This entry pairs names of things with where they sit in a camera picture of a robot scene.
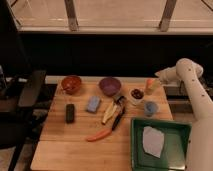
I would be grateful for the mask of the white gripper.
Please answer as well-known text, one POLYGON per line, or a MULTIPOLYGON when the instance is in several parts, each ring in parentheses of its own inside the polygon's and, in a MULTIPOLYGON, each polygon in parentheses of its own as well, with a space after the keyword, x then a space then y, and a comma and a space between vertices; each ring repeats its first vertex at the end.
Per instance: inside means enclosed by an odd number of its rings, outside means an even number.
POLYGON ((173 79, 173 69, 166 68, 166 69, 157 71, 155 75, 158 77, 161 83, 168 84, 173 79))

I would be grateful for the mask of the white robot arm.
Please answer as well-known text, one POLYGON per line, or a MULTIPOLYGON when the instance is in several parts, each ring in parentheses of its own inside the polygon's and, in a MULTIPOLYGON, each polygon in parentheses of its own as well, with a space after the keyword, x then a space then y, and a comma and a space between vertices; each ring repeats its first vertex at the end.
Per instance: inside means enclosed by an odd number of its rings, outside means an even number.
POLYGON ((155 73, 162 83, 184 83, 196 118, 188 141, 185 171, 213 171, 213 100, 199 81, 203 72, 201 65, 181 58, 175 66, 155 73))

